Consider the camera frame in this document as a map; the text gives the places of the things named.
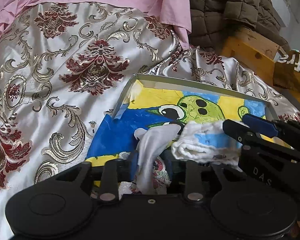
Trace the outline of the white blue padded cloth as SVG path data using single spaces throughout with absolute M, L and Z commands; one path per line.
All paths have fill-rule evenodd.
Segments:
M 222 121 L 204 124 L 189 121 L 179 139 L 172 144 L 172 155 L 178 160 L 201 164 L 221 163 L 241 172 L 238 162 L 242 144 L 226 135 L 222 124 Z

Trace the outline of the white patterned sponge cloth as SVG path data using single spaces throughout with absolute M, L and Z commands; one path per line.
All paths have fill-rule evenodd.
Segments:
M 153 161 L 153 186 L 155 194 L 167 194 L 167 187 L 171 181 L 166 171 L 166 166 L 161 157 L 157 157 Z M 135 194 L 139 193 L 139 189 L 136 187 L 136 177 L 132 182 L 123 181 L 119 185 L 119 198 L 123 194 Z

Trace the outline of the grey white thin cloth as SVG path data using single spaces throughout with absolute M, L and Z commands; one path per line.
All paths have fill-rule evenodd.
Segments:
M 177 136 L 181 127 L 178 124 L 155 126 L 148 130 L 138 128 L 134 137 L 139 140 L 138 171 L 136 172 L 136 186 L 142 194 L 155 194 L 153 186 L 153 161 L 167 148 Z

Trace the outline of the wooden side ledge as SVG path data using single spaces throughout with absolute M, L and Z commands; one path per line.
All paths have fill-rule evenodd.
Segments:
M 276 86 L 274 88 L 279 93 L 279 113 L 297 115 L 300 112 L 300 93 Z

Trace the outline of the colourful cartoon blanket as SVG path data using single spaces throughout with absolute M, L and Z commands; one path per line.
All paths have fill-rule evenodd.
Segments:
M 300 93 L 300 51 L 290 50 L 275 62 L 273 85 Z

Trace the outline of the grey tray with cartoon drawing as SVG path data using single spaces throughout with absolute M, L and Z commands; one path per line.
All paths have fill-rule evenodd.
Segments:
M 264 119 L 267 104 L 225 94 L 145 87 L 135 80 L 122 92 L 118 106 L 113 114 L 105 115 L 89 147 L 86 159 L 96 166 L 118 158 L 121 153 L 136 151 L 139 140 L 134 132 L 138 128 L 178 124 L 181 129 L 168 148 L 179 139 L 189 121 L 241 121 L 245 114 Z

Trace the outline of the floral satin bedspread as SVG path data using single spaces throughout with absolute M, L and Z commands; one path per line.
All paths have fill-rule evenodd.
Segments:
M 190 46 L 138 9 L 44 3 L 0 39 L 0 239 L 13 233 L 5 205 L 17 192 L 82 162 L 93 136 L 136 73 L 232 89 L 298 111 L 232 57 Z

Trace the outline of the brown quilted jacket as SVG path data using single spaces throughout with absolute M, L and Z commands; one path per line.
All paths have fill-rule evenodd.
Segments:
M 190 0 L 191 45 L 208 51 L 219 50 L 241 27 L 249 28 L 289 50 L 280 35 L 271 0 Z

